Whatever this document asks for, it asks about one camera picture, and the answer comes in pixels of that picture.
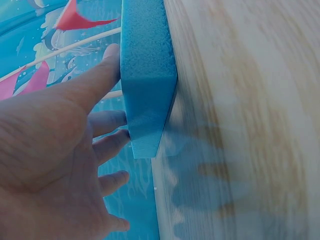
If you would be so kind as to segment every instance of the hand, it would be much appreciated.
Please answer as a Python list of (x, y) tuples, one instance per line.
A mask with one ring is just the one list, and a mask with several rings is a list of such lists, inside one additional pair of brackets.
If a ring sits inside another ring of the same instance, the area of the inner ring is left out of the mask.
[(123, 111), (91, 113), (120, 79), (119, 47), (65, 83), (0, 102), (0, 239), (95, 240), (127, 231), (103, 197), (129, 180), (98, 166), (129, 142)]

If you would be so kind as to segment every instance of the fish illustration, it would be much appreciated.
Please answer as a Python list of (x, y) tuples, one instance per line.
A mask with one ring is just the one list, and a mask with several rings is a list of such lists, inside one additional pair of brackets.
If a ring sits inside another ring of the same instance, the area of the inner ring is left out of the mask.
[(66, 69), (71, 69), (74, 65), (77, 56), (72, 57), (70, 60), (66, 61), (65, 67)]
[(22, 48), (22, 45), (24, 44), (25, 41), (25, 36), (23, 36), (19, 42), (19, 45), (16, 47), (15, 51), (16, 51), (16, 55), (18, 56), (20, 53), (20, 50)]
[(47, 85), (47, 87), (53, 86), (55, 84), (64, 83), (68, 80), (70, 80), (72, 77), (72, 74), (76, 70), (77, 66), (74, 66), (73, 68), (68, 69), (64, 74), (62, 74), (55, 82), (50, 83)]

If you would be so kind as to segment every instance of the light wooden surface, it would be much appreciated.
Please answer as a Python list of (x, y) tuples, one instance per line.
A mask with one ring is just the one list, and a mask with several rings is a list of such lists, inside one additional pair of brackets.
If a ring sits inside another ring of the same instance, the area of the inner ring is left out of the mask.
[(162, 240), (320, 239), (320, 1), (164, 0)]

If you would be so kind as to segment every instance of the dolphin illustration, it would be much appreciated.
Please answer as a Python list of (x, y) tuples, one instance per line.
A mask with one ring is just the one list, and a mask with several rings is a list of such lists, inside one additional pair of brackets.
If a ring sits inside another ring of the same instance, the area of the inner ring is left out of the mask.
[(27, 0), (27, 2), (33, 7), (34, 9), (42, 9), (46, 7), (42, 0)]
[(45, 46), (51, 50), (51, 51), (57, 51), (58, 48), (55, 48), (52, 44), (52, 38), (54, 36), (54, 34), (56, 33), (56, 29), (52, 28), (43, 38), (41, 38), (41, 40), (44, 40), (44, 44)]
[(74, 73), (76, 68), (77, 68), (77, 66), (74, 66), (73, 68), (68, 69), (68, 71), (66, 71), (64, 74), (62, 74), (55, 82), (48, 84), (47, 87), (50, 87), (52, 85), (59, 84), (59, 83), (64, 83), (64, 82), (70, 80), (71, 75)]
[(66, 69), (71, 69), (73, 67), (73, 64), (74, 64), (74, 62), (76, 60), (76, 57), (77, 56), (74, 56), (70, 60), (66, 61), (66, 63), (65, 63)]

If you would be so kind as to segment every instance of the pink flag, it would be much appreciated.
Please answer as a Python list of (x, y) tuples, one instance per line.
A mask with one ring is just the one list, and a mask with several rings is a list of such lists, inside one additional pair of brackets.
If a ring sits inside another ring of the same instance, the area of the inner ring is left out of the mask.
[(118, 18), (107, 21), (90, 21), (77, 13), (77, 0), (69, 0), (62, 14), (55, 24), (56, 29), (62, 31), (73, 29), (89, 29), (116, 21)]
[(50, 73), (50, 68), (46, 61), (41, 63), (39, 69), (33, 74), (25, 89), (23, 89), (18, 95), (28, 94), (31, 92), (45, 89)]
[(20, 71), (9, 76), (5, 80), (0, 81), (0, 101), (12, 97), (12, 95), (14, 94), (18, 76), (23, 70), (25, 70), (25, 68), (26, 67), (22, 68)]

